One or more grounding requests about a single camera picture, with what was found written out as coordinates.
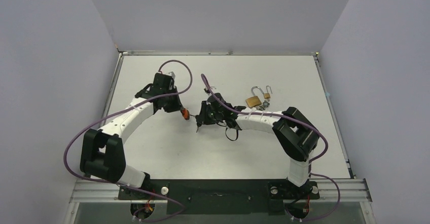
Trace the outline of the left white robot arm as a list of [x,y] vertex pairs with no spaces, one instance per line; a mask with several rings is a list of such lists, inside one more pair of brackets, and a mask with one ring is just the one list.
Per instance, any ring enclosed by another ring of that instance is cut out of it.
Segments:
[[156,73],[152,83],[136,93],[127,112],[101,128],[89,129],[83,137],[80,170],[111,183],[131,186],[140,199],[150,195],[150,175],[127,165],[124,143],[149,117],[163,109],[166,113],[183,110],[174,84],[173,72]]

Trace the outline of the black key bunch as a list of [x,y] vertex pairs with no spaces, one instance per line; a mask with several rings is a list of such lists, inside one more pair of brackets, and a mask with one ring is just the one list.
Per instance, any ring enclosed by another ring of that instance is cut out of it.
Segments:
[[202,126],[202,124],[199,122],[199,119],[197,118],[196,115],[190,115],[190,118],[194,119],[196,121],[196,133],[198,133],[200,127]]

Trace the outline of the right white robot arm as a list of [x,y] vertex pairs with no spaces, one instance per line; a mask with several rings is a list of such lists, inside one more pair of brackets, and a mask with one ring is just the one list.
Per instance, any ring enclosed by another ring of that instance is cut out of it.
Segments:
[[255,130],[274,134],[284,152],[290,158],[286,183],[287,193],[299,197],[306,191],[310,178],[309,164],[319,135],[302,124],[312,126],[295,107],[286,111],[264,112],[246,106],[232,106],[220,93],[201,102],[201,109],[195,116],[197,126],[220,124],[236,131]]

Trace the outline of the orange black padlock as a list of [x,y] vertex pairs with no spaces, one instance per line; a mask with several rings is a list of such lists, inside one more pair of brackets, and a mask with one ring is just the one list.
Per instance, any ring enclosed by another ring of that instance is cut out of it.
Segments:
[[186,108],[182,108],[181,109],[181,114],[182,114],[182,116],[183,116],[183,118],[185,120],[189,120],[190,119],[190,113],[189,113],[189,111]]

